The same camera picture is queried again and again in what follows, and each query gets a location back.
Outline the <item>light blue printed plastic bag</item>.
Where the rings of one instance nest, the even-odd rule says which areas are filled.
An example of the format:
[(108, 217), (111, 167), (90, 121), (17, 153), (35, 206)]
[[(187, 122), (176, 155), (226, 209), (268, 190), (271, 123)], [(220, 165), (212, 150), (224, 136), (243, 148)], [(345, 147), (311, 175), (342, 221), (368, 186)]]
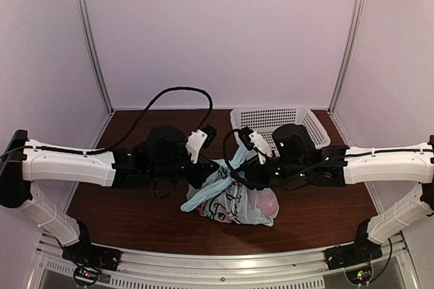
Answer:
[(212, 172), (199, 189), (189, 186), (180, 210), (193, 210), (220, 223), (265, 225), (272, 227), (279, 213), (279, 202), (270, 188), (248, 189), (229, 174), (223, 159), (214, 161), (218, 169)]

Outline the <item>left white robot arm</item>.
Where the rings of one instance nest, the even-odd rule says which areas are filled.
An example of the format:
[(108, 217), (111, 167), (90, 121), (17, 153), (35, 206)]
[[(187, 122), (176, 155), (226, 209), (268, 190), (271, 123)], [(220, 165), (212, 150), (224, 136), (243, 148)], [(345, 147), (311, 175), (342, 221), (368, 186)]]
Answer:
[(200, 156), (216, 137), (212, 126), (189, 136), (172, 126), (154, 127), (144, 142), (131, 149), (91, 151), (51, 147), (27, 135), (25, 130), (16, 131), (1, 156), (1, 206), (24, 210), (84, 265), (98, 257), (87, 227), (59, 212), (34, 184), (36, 180), (84, 182), (114, 189), (186, 180), (198, 189), (218, 169), (216, 163)]

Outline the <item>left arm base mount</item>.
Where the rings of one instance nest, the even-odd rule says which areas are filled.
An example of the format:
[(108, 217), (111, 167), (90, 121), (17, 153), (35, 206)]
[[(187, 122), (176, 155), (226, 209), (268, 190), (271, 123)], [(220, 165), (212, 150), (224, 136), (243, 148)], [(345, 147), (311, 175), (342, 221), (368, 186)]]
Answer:
[(93, 286), (104, 270), (116, 271), (121, 260), (121, 251), (91, 244), (89, 247), (78, 245), (60, 246), (62, 258), (75, 266), (73, 280), (81, 287)]

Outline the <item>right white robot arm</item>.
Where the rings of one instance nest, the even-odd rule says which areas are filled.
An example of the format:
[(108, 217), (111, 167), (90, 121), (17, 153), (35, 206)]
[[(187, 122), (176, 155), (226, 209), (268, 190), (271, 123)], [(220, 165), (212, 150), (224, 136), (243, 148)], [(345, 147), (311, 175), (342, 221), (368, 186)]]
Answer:
[(318, 187), (344, 187), (362, 182), (412, 181), (414, 188), (383, 213), (363, 221), (348, 247), (354, 263), (363, 262), (374, 246), (385, 243), (423, 216), (433, 215), (433, 142), (412, 147), (318, 149), (302, 125), (285, 124), (272, 133), (276, 150), (249, 128), (239, 131), (245, 147), (257, 156), (248, 159), (231, 176), (249, 189), (282, 186), (304, 180)]

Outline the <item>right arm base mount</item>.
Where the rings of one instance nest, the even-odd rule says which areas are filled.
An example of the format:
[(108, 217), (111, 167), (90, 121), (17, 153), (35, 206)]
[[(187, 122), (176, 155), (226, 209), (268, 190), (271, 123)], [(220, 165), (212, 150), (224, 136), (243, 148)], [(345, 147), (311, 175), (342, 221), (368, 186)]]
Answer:
[(358, 246), (355, 243), (334, 246), (324, 251), (328, 269), (344, 269), (347, 281), (354, 286), (368, 285), (374, 279), (372, 262), (382, 257), (381, 246)]

